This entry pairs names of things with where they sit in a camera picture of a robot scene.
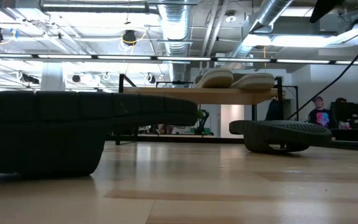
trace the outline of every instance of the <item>wooden board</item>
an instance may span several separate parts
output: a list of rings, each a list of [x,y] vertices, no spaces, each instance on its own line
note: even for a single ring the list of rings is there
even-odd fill
[[[256,105],[277,95],[277,89],[264,91],[245,91],[240,89],[219,88],[124,88],[124,93],[171,96],[190,100],[197,104],[218,105]]]
[[[211,135],[199,135],[199,134],[138,134],[138,136],[143,137],[175,137],[175,138],[216,138],[216,136]]]

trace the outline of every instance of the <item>black metal stand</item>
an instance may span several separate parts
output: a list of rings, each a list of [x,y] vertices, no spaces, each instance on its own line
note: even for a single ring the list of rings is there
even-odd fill
[[[124,80],[127,81],[132,87],[136,87],[135,83],[133,83],[126,75],[119,74],[119,82],[118,82],[118,93],[124,92]],[[121,145],[121,135],[118,132],[118,134],[115,134],[116,139],[116,145]]]
[[[283,107],[283,78],[276,77],[277,80],[277,97],[278,97],[278,108],[279,108],[279,117],[280,119],[284,119],[284,107]]]
[[[252,115],[252,120],[253,121],[257,121],[258,119],[258,115],[257,115],[257,105],[252,105],[252,108],[251,108],[251,115]]]

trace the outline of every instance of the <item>light wood plank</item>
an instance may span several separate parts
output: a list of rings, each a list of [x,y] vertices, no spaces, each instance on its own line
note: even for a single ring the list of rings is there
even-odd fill
[[[171,96],[197,104],[256,105],[277,95],[277,89],[245,91],[219,88],[124,88],[124,93]]]
[[[358,224],[358,151],[106,142],[89,177],[0,175],[0,223]]]

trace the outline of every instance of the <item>shoe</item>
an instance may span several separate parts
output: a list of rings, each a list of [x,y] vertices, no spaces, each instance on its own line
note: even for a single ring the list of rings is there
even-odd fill
[[[230,88],[233,73],[228,69],[211,69],[196,77],[194,88]]]
[[[274,86],[274,75],[269,73],[233,74],[231,88],[246,90],[270,90]]]

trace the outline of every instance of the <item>person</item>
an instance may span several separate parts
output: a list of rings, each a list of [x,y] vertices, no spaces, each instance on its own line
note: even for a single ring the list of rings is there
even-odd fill
[[[266,113],[266,121],[275,121],[275,120],[281,120],[280,117],[280,105],[278,103],[278,96],[275,96],[275,98],[272,99],[270,102],[267,113]]]
[[[339,97],[335,100],[335,103],[347,103],[347,100],[345,98]]]
[[[314,124],[321,125],[325,128],[336,128],[336,122],[331,110],[324,108],[324,100],[321,96],[313,99],[314,106],[316,107],[309,113],[308,121]]]

